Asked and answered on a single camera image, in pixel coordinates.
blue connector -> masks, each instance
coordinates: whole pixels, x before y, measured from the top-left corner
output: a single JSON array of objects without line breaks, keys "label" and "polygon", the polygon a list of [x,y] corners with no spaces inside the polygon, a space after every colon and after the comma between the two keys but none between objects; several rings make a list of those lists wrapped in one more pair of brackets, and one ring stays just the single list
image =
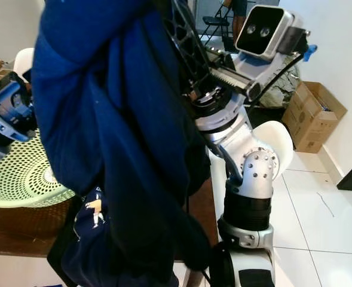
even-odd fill
[{"label": "blue connector", "polygon": [[316,45],[309,45],[309,46],[308,46],[308,50],[307,50],[306,53],[303,55],[303,62],[308,62],[308,60],[310,59],[311,55],[314,54],[317,49],[318,49],[318,46],[316,46]]}]

white wall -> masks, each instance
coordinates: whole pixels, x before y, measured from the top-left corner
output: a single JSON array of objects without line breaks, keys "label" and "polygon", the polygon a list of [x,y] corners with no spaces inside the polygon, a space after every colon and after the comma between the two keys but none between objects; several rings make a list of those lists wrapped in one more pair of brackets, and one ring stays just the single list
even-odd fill
[{"label": "white wall", "polygon": [[310,43],[319,46],[301,65],[303,80],[323,83],[348,109],[325,143],[344,176],[352,169],[352,0],[281,0],[280,6],[302,16]]},{"label": "white wall", "polygon": [[14,60],[18,51],[33,47],[44,0],[0,0],[0,59]]}]

person's leg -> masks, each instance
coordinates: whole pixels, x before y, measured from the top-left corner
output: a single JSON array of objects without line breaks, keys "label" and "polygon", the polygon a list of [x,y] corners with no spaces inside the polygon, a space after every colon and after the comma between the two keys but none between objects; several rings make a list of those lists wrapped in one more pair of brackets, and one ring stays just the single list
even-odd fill
[{"label": "person's leg", "polygon": [[98,223],[99,223],[99,214],[98,213],[94,213],[93,214],[93,222],[94,222],[93,228],[96,228],[98,226]]},{"label": "person's leg", "polygon": [[240,35],[246,19],[247,0],[232,0],[231,8],[234,13],[233,17],[233,41],[234,45]]},{"label": "person's leg", "polygon": [[102,214],[102,213],[99,213],[99,218],[102,220],[102,222],[103,222],[103,223],[105,222],[105,220],[104,220],[104,216],[103,216],[103,214]]},{"label": "person's leg", "polygon": [[237,38],[240,35],[240,32],[242,30],[242,27],[245,23],[245,17],[244,16],[238,16],[235,15],[233,18],[233,41],[234,41],[234,45],[235,42],[237,42]]}]

mesh basket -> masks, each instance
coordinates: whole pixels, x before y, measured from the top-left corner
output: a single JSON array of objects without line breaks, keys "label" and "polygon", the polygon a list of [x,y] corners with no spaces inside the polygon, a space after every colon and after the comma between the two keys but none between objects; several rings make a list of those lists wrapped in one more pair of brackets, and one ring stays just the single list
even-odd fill
[{"label": "mesh basket", "polygon": [[45,207],[74,195],[53,176],[39,132],[29,142],[12,143],[0,160],[0,207]]}]

white chair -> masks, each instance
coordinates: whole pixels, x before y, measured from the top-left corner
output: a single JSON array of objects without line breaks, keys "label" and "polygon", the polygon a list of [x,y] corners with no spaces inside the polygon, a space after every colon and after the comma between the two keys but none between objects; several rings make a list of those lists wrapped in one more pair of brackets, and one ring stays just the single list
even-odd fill
[{"label": "white chair", "polygon": [[[269,145],[278,155],[279,177],[290,165],[293,159],[293,142],[284,125],[277,121],[268,121],[253,129],[256,138]],[[216,218],[224,212],[226,168],[225,161],[209,151],[210,171],[212,175],[213,196]]]},{"label": "white chair", "polygon": [[24,82],[27,82],[27,80],[23,78],[23,74],[32,67],[34,50],[34,48],[22,49],[15,57],[14,72],[17,73]]}]

